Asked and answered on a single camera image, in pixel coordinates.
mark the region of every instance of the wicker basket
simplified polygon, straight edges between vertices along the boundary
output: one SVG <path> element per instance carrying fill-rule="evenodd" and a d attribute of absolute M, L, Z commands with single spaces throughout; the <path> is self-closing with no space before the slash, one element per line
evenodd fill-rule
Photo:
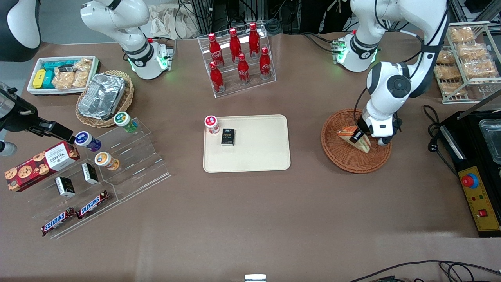
<path fill-rule="evenodd" d="M 361 113 L 361 110 L 357 110 L 357 118 Z M 382 147 L 377 145 L 377 139 L 369 137 L 371 150 L 364 153 L 337 135 L 341 128 L 353 125 L 353 109 L 340 110 L 331 115 L 322 127 L 322 147 L 329 159 L 345 171 L 373 172 L 382 167 L 390 157 L 391 143 Z"/>
<path fill-rule="evenodd" d="M 134 96 L 134 85 L 132 85 L 132 80 L 130 79 L 129 75 L 123 71 L 117 71 L 117 70 L 109 70 L 109 71 L 105 71 L 103 73 L 119 76 L 119 77 L 125 79 L 125 81 L 127 82 L 127 86 L 125 87 L 125 92 L 122 95 L 120 102 L 118 103 L 118 107 L 117 107 L 116 112 L 126 111 L 127 108 L 130 106 L 130 104 L 132 103 L 132 97 Z M 75 112 L 77 114 L 78 120 L 81 121 L 83 124 L 86 124 L 86 125 L 89 125 L 92 127 L 97 127 L 97 128 L 105 128 L 105 127 L 110 127 L 110 126 L 114 125 L 115 122 L 113 121 L 113 119 L 100 120 L 100 119 L 96 119 L 96 118 L 83 116 L 78 112 L 78 104 L 84 98 L 85 93 L 87 93 L 87 89 L 85 89 L 84 92 L 82 92 L 82 95 L 80 95 L 80 97 L 78 98 L 77 107 L 75 108 Z"/>

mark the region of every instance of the brown table surface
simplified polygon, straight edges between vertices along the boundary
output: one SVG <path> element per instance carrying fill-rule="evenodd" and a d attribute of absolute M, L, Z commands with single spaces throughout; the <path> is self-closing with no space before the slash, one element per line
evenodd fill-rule
<path fill-rule="evenodd" d="M 379 60 L 400 62 L 419 44 L 388 33 L 381 48 Z M 366 175 L 347 173 L 324 154 L 320 130 L 330 114 L 354 106 L 367 72 L 333 65 L 301 36 L 273 37 L 272 49 L 276 83 L 214 99 L 197 40 L 179 42 L 173 70 L 154 80 L 139 79 L 118 44 L 44 45 L 38 57 L 95 55 L 101 70 L 130 74 L 136 90 L 129 112 L 152 130 L 172 177 L 59 240 L 42 238 L 26 203 L 0 189 L 2 280 L 239 281 L 266 273 L 269 281 L 348 281 L 424 259 L 501 268 L 501 239 L 477 238 L 458 180 L 426 149 L 430 122 L 421 106 L 432 105 L 445 119 L 466 105 L 442 105 L 433 82 L 399 111 L 403 131 L 387 164 Z M 77 96 L 23 97 L 41 117 L 75 132 L 106 132 L 77 120 Z M 285 115 L 291 167 L 206 173 L 202 121 L 209 114 Z M 2 158 L 3 170 L 57 142 L 27 132 L 7 140 L 19 151 Z M 389 273 L 444 279 L 434 264 Z"/>

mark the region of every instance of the red switch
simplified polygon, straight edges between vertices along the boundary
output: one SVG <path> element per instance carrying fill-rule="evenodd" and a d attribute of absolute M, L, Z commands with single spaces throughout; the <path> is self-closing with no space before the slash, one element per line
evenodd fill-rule
<path fill-rule="evenodd" d="M 475 189 L 478 187 L 478 178 L 475 174 L 468 173 L 467 175 L 465 175 L 461 178 L 461 183 L 463 185 L 465 185 L 466 187 L 470 187 L 472 189 Z"/>

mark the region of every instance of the coca-cola bottle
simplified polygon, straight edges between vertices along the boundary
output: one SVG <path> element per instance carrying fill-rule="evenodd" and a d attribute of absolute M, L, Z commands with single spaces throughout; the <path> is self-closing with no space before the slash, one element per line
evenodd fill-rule
<path fill-rule="evenodd" d="M 229 29 L 229 50 L 231 52 L 231 60 L 234 64 L 238 64 L 238 56 L 242 53 L 242 46 L 236 36 L 236 29 Z"/>
<path fill-rule="evenodd" d="M 250 34 L 249 34 L 249 52 L 250 57 L 253 59 L 259 58 L 261 49 L 258 34 L 258 25 L 256 23 L 250 23 Z"/>
<path fill-rule="evenodd" d="M 213 62 L 216 63 L 218 68 L 224 67 L 224 59 L 222 58 L 221 46 L 216 41 L 216 35 L 209 33 L 209 51 L 212 56 Z"/>
<path fill-rule="evenodd" d="M 214 91 L 216 91 L 217 93 L 223 93 L 225 88 L 224 82 L 222 81 L 221 71 L 218 70 L 216 62 L 210 62 L 209 67 L 210 79 L 212 80 L 212 84 L 214 85 Z"/>
<path fill-rule="evenodd" d="M 262 80 L 268 80 L 272 76 L 272 72 L 270 70 L 272 61 L 270 60 L 270 55 L 268 54 L 268 48 L 263 47 L 261 49 L 262 55 L 259 59 L 259 69 L 261 70 L 260 77 Z"/>
<path fill-rule="evenodd" d="M 248 85 L 251 82 L 251 77 L 249 76 L 249 65 L 245 60 L 245 54 L 240 53 L 238 56 L 238 77 L 240 78 L 241 85 Z"/>

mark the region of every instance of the aluminum foil container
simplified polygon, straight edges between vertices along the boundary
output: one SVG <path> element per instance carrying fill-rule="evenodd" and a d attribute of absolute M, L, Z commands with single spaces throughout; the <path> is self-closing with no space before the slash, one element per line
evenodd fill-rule
<path fill-rule="evenodd" d="M 87 93 L 78 104 L 78 112 L 100 120 L 113 118 L 126 84 L 125 80 L 118 76 L 102 73 L 94 75 Z"/>

